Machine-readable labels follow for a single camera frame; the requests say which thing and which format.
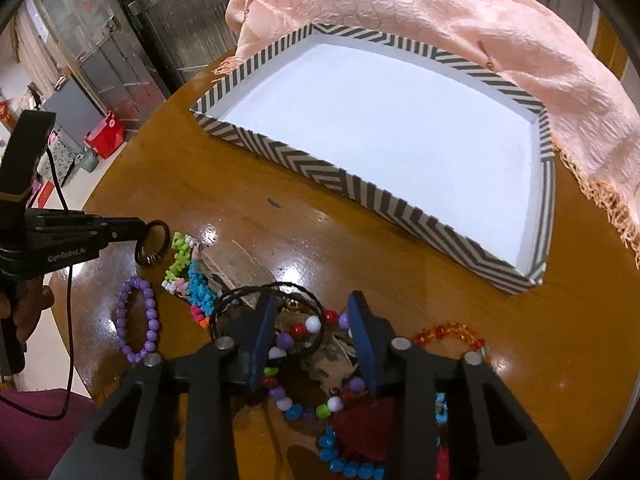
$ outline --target red box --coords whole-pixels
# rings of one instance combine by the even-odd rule
[[[84,143],[93,148],[102,158],[109,158],[124,142],[124,126],[114,115],[100,121],[92,132],[84,136]]]

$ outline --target wooden table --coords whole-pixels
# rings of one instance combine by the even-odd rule
[[[619,429],[640,367],[640,274],[607,216],[556,164],[556,219],[545,282],[505,296],[401,229],[291,171],[215,140],[189,106],[210,84],[210,69],[171,97],[100,181],[85,211],[164,219],[204,241],[238,241],[277,278],[299,282],[342,310],[354,289],[396,332],[448,320],[475,328],[494,352],[499,375],[539,426],[575,480],[584,480]],[[186,304],[160,288],[171,256],[140,269],[159,297],[159,351],[188,354],[208,341]],[[76,266],[76,367],[100,403],[130,365],[116,349],[114,294],[136,271],[133,244],[114,244]],[[66,273],[51,285],[66,340]],[[143,340],[143,310],[130,326]],[[458,357],[463,347],[434,344]],[[235,437],[242,480],[329,479],[312,456],[313,435],[274,407],[245,408]],[[176,461],[184,448],[178,444]]]

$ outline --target white bead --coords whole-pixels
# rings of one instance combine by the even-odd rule
[[[287,353],[277,346],[272,346],[271,348],[269,348],[269,359],[280,359],[282,357],[285,357],[286,355]]]
[[[293,406],[293,400],[291,400],[291,397],[284,397],[284,399],[276,400],[276,406],[281,412],[286,412]]]
[[[344,404],[342,403],[340,397],[329,397],[329,400],[326,402],[326,406],[332,413],[341,412],[344,408]]]
[[[317,334],[322,328],[320,318],[318,316],[309,316],[306,318],[305,326],[310,334]]]

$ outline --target metal screw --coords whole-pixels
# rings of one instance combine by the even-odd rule
[[[160,357],[159,353],[153,352],[151,354],[145,355],[142,359],[142,362],[145,364],[145,366],[152,368],[154,366],[158,366],[162,362],[162,358]]]
[[[405,337],[396,337],[391,340],[391,346],[396,350],[408,350],[411,348],[411,341]]]
[[[229,337],[228,335],[223,335],[222,337],[216,339],[216,348],[218,350],[229,350],[233,348],[235,344],[236,342],[233,340],[233,338]]]
[[[478,366],[482,362],[482,356],[478,352],[467,352],[465,362],[468,365]]]

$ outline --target purple bead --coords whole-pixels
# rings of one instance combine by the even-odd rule
[[[276,388],[269,390],[269,396],[273,400],[284,399],[287,396],[287,393],[284,391],[284,388],[277,386]]]
[[[366,384],[360,377],[352,377],[349,379],[349,389],[352,392],[360,393],[364,391]]]
[[[346,312],[340,314],[340,317],[338,318],[338,326],[343,330],[349,329],[349,316],[347,316]]]
[[[304,420],[306,420],[307,422],[315,421],[316,420],[316,410],[311,406],[307,406],[304,410],[302,410],[302,418]]]
[[[280,332],[276,336],[276,346],[280,350],[287,351],[293,348],[294,344],[295,342],[293,341],[293,338],[287,332]]]

